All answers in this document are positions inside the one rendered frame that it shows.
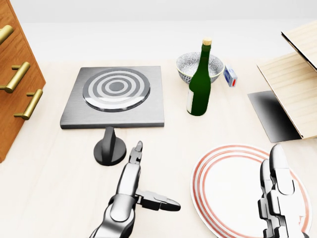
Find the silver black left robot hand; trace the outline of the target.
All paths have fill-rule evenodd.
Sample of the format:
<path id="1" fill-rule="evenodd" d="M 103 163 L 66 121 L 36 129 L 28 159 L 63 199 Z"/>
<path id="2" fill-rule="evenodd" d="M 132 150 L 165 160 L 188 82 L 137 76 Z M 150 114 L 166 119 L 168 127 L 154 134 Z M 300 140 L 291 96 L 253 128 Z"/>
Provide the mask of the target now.
<path id="1" fill-rule="evenodd" d="M 141 174 L 143 143 L 139 141 L 131 150 L 129 162 L 124 166 L 119 179 L 116 194 L 113 197 L 110 217 L 116 222 L 125 222 L 136 204 L 151 210 L 179 211 L 181 205 L 165 196 L 138 188 Z"/>

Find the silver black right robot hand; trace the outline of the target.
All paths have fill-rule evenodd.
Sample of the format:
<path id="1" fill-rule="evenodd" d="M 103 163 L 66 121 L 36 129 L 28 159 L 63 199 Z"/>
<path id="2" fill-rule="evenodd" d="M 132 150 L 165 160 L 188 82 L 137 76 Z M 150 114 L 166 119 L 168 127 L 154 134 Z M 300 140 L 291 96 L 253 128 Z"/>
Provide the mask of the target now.
<path id="1" fill-rule="evenodd" d="M 310 238 L 300 228 L 300 217 L 305 215 L 300 205 L 300 187 L 291 176 L 280 144 L 274 145 L 269 159 L 262 162 L 260 183 L 259 217 L 267 223 L 264 238 Z"/>

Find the round black stove knob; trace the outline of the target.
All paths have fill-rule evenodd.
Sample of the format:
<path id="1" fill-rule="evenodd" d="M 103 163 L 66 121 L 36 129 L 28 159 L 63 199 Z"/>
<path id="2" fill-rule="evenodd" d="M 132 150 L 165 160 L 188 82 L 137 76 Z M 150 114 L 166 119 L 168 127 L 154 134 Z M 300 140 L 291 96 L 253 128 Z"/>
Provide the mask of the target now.
<path id="1" fill-rule="evenodd" d="M 115 135 L 114 127 L 106 127 L 105 134 L 94 147 L 95 160 L 103 166 L 114 166 L 126 156 L 124 141 Z"/>

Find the flat dark stove plate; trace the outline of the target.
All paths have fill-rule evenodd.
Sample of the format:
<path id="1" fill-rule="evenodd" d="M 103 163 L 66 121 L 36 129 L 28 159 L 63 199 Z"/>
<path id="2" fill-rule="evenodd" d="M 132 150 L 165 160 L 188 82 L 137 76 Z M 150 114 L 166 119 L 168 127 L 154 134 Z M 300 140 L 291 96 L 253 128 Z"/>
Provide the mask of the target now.
<path id="1" fill-rule="evenodd" d="M 160 66 L 83 67 L 61 116 L 62 129 L 163 127 Z"/>

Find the white plate with red rings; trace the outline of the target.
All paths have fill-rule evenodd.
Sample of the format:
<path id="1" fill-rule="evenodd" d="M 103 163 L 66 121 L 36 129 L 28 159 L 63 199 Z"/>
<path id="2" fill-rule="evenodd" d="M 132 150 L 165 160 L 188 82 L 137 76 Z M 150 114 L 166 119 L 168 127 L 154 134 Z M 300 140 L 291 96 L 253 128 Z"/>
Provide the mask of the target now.
<path id="1" fill-rule="evenodd" d="M 263 238 L 259 217 L 260 167 L 269 150 L 250 144 L 223 144 L 196 162 L 190 179 L 194 207 L 217 238 Z"/>

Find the pale wooden open box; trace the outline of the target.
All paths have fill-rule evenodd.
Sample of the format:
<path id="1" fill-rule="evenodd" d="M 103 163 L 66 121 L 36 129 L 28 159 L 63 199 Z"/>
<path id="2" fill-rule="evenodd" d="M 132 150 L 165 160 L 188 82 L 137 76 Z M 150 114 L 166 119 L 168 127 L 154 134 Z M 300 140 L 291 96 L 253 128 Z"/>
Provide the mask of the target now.
<path id="1" fill-rule="evenodd" d="M 317 137 L 317 20 L 282 31 L 294 52 L 259 63 L 269 91 L 248 95 L 272 143 Z"/>

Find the small blue white box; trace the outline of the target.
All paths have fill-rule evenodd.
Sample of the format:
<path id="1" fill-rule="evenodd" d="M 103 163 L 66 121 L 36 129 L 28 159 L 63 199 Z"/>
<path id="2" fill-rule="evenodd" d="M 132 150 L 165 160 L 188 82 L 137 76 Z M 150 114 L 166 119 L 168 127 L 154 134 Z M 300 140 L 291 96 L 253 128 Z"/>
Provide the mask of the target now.
<path id="1" fill-rule="evenodd" d="M 238 77 L 230 65 L 228 64 L 225 65 L 223 75 L 226 79 L 226 82 L 228 83 L 230 87 L 236 86 Z"/>

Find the green corked glass bottle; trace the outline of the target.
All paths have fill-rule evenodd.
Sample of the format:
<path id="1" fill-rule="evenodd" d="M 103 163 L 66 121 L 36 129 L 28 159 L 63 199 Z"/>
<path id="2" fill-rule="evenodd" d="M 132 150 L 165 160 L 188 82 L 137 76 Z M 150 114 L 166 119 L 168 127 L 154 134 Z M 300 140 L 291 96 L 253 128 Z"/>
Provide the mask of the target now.
<path id="1" fill-rule="evenodd" d="M 203 38 L 199 65 L 189 84 L 187 112 L 193 116 L 202 116 L 208 107 L 211 92 L 208 70 L 211 43 L 210 37 Z"/>

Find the wooden cabinet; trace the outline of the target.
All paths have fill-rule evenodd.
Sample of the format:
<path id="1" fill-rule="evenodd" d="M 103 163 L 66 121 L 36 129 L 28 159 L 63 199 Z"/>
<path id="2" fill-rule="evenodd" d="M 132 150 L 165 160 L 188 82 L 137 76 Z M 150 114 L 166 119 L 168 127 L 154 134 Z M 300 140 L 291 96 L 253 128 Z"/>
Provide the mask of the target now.
<path id="1" fill-rule="evenodd" d="M 5 160 L 26 121 L 13 115 L 24 112 L 28 106 L 32 97 L 27 97 L 26 93 L 43 90 L 46 83 L 10 0 L 0 0 L 0 29 L 5 25 L 12 26 L 14 31 L 0 45 L 0 85 L 6 85 L 16 73 L 12 65 L 22 65 L 27 61 L 30 68 L 13 93 L 0 90 L 0 163 Z"/>

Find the patterned white bowl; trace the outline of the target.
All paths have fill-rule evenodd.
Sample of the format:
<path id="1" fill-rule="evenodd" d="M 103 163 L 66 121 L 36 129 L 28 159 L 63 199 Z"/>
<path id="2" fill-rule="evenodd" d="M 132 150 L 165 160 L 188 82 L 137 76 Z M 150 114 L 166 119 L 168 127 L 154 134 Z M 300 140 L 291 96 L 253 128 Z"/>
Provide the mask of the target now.
<path id="1" fill-rule="evenodd" d="M 200 52 L 190 52 L 181 55 L 176 60 L 176 68 L 181 79 L 187 84 L 190 83 L 193 75 L 198 69 L 201 58 Z M 223 73 L 224 63 L 216 56 L 209 56 L 208 71 L 211 83 L 215 82 Z"/>

